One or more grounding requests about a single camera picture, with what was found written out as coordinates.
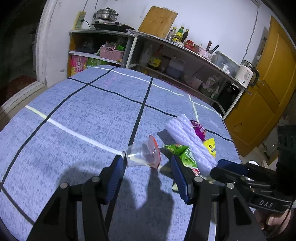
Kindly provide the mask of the right hand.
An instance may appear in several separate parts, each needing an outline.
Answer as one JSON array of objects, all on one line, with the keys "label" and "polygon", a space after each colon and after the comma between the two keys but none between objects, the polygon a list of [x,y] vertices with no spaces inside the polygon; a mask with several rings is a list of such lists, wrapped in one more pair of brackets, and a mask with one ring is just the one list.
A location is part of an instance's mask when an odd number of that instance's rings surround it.
[{"label": "right hand", "polygon": [[266,240],[295,240],[295,209],[285,213],[271,213],[270,211],[257,209],[255,218]]}]

